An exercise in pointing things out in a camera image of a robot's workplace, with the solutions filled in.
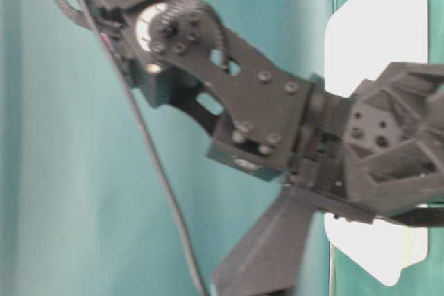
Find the screw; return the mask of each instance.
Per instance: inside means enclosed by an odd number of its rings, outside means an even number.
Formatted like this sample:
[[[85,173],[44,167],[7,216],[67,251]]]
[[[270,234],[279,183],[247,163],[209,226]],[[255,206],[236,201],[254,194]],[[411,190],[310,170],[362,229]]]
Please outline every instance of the screw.
[[[167,48],[165,47],[165,44],[163,44],[162,42],[155,41],[153,42],[151,49],[154,52],[161,54],[164,53]]]
[[[199,40],[199,36],[196,33],[191,32],[188,34],[187,39],[191,42],[197,42]]]
[[[152,74],[159,74],[162,71],[162,68],[159,64],[150,62],[146,65],[146,71]]]
[[[248,121],[244,121],[241,124],[237,124],[237,128],[243,133],[249,133],[249,132],[253,131],[253,129],[255,127],[252,123],[250,123]]]
[[[364,132],[360,128],[353,128],[350,135],[355,139],[361,139],[364,136]]]
[[[296,93],[299,90],[299,86],[296,82],[290,81],[287,82],[284,86],[285,91],[289,94],[292,95],[294,93]]]
[[[288,180],[290,183],[295,184],[298,181],[298,175],[296,175],[295,173],[291,173],[288,176]]]
[[[267,145],[259,145],[259,152],[263,155],[270,155],[273,149]]]
[[[267,71],[262,71],[262,72],[259,72],[258,78],[261,82],[267,83],[268,81],[271,80],[271,74]]]
[[[245,138],[245,136],[242,133],[240,133],[239,131],[235,130],[231,134],[231,140],[233,140],[235,143],[241,144],[241,143],[244,143],[246,141],[246,138]]]
[[[162,36],[171,38],[177,33],[177,26],[175,24],[163,24],[160,22],[157,26],[157,31],[162,34]]]
[[[267,140],[272,145],[277,145],[278,143],[280,143],[281,137],[278,133],[271,133],[267,136]]]
[[[173,51],[176,52],[178,55],[183,55],[186,50],[187,47],[183,43],[175,43],[173,45]]]

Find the teal curtain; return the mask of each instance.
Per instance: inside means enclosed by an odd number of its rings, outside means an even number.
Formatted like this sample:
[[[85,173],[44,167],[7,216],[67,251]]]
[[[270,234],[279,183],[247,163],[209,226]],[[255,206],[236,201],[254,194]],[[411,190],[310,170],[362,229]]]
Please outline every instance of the teal curtain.
[[[334,0],[335,8],[347,0]],[[429,61],[444,62],[444,0],[429,0]],[[332,294],[338,296],[437,296],[444,293],[444,230],[431,229],[425,261],[402,271],[398,284],[386,287],[338,249],[334,249]]]
[[[206,0],[283,69],[323,72],[332,0]],[[93,35],[53,0],[0,0],[0,293],[195,295],[166,198]],[[205,280],[278,193],[205,158],[209,139],[169,107],[149,128]],[[298,295],[326,295],[328,243],[314,223]]]

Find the black cable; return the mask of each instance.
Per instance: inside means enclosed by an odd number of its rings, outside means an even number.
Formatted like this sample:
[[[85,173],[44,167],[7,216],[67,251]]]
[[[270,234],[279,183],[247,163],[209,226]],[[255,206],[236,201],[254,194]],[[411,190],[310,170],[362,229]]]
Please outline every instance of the black cable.
[[[199,294],[202,296],[208,296],[209,293],[205,287],[205,284],[203,283],[203,278],[200,273],[196,256],[194,255],[194,250],[191,244],[191,240],[189,237],[189,232],[187,229],[187,225],[185,223],[185,219],[183,218],[182,212],[180,210],[179,204],[177,202],[177,199],[174,195],[173,189],[171,188],[170,182],[168,180],[167,174],[165,173],[165,170],[162,166],[162,162],[160,161],[159,155],[157,153],[155,144],[153,142],[153,139],[151,137],[150,132],[148,131],[148,128],[146,127],[146,124],[144,122],[142,113],[140,112],[139,106],[137,105],[137,101],[135,100],[135,97],[133,96],[133,93],[131,92],[130,88],[128,87],[126,83],[126,79],[124,77],[124,74],[121,72],[119,68],[119,63],[117,59],[115,58],[114,54],[108,49],[106,41],[102,38],[100,30],[94,21],[94,18],[91,14],[91,10],[89,9],[86,0],[78,0],[82,10],[83,14],[87,20],[87,23],[89,27],[92,29],[95,36],[99,39],[99,42],[101,43],[101,46],[105,50],[106,55],[111,61],[111,64],[114,68],[114,70],[117,73],[117,76],[119,77],[119,81],[121,83],[121,86],[123,87],[123,90],[125,92],[126,98],[131,104],[131,107],[133,109],[133,112],[135,114],[137,124],[139,126],[139,129],[142,132],[142,136],[144,138],[144,142],[146,144],[146,147],[153,158],[155,169],[159,175],[160,181],[162,183],[162,186],[164,188],[164,191],[166,193],[166,197],[168,198],[171,210],[173,212],[173,216],[177,222],[178,225],[178,231],[180,234],[180,238],[182,240],[182,246],[185,254],[185,258],[187,260],[189,272],[191,275],[191,278],[193,280],[194,285],[196,286]]]
[[[85,15],[69,5],[67,0],[55,0],[55,3],[58,5],[59,9],[65,14],[70,20],[72,20],[78,26],[89,29],[89,25],[85,18]],[[107,35],[111,35],[113,37],[118,37],[117,29],[120,27],[119,23],[113,23],[111,21],[101,21],[98,22],[99,30],[103,31]]]

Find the hole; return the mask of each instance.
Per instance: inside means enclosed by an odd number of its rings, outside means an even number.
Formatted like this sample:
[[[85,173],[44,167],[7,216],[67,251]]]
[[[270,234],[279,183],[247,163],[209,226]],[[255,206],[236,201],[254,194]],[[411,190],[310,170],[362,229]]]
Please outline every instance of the hole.
[[[378,135],[375,141],[376,144],[381,148],[385,148],[389,145],[389,141],[387,140],[387,138],[383,137],[382,135]]]
[[[372,150],[363,148],[358,145],[350,145],[350,147],[359,159],[364,159],[372,153]]]
[[[427,175],[429,173],[434,173],[436,171],[436,167],[433,162],[425,162],[422,165],[422,169],[424,169],[424,173]]]
[[[104,19],[110,21],[117,21],[123,24],[126,20],[123,18],[123,13],[120,9],[115,8],[113,10],[106,10],[105,8],[100,9],[101,15]]]
[[[210,53],[210,60],[213,62],[213,64],[216,64],[217,66],[221,66],[222,52],[218,49],[212,49],[211,53]]]
[[[222,52],[218,49],[212,49],[210,54],[210,60],[213,64],[216,64],[219,67],[222,67]],[[241,71],[241,68],[236,62],[230,60],[228,63],[228,68],[230,75],[236,76]]]
[[[230,61],[230,75],[236,76],[239,74],[240,71],[241,71],[241,68],[239,67],[239,65],[231,60]]]
[[[318,153],[323,154],[325,153],[326,150],[327,150],[327,144],[325,142],[318,141],[317,144]]]
[[[208,93],[199,94],[197,97],[197,101],[209,112],[214,115],[220,115],[223,111],[223,106],[216,101],[211,95]]]
[[[188,16],[189,24],[191,24],[192,26],[197,26],[199,24],[199,20],[200,20],[199,12],[196,11],[192,12]]]
[[[362,139],[362,137],[364,136],[364,131],[360,128],[352,128],[351,135],[355,139]]]

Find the robotic arm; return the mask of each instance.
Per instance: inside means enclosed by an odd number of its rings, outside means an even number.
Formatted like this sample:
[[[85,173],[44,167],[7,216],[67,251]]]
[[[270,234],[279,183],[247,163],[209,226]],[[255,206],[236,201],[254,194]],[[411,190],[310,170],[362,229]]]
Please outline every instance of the robotic arm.
[[[56,0],[90,28],[85,13]],[[315,211],[441,227],[444,66],[392,63],[350,98],[277,68],[200,0],[86,0],[108,50],[150,106],[171,105],[212,138],[208,157],[281,194],[219,265],[219,296],[290,293]],[[212,114],[197,98],[223,106]]]

